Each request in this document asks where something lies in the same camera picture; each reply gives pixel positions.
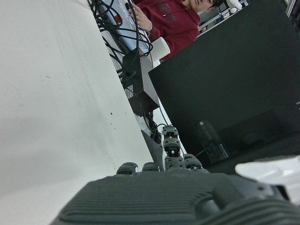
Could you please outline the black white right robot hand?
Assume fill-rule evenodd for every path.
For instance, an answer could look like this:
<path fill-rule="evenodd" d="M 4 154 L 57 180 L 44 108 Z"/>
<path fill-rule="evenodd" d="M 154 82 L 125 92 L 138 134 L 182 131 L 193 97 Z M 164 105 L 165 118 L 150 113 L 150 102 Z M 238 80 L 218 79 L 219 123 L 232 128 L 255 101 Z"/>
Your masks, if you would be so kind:
<path fill-rule="evenodd" d="M 180 154 L 178 131 L 164 126 L 164 170 L 124 163 L 114 176 L 87 183 L 54 225 L 297 225 L 300 209 L 278 187 L 210 173 Z"/>

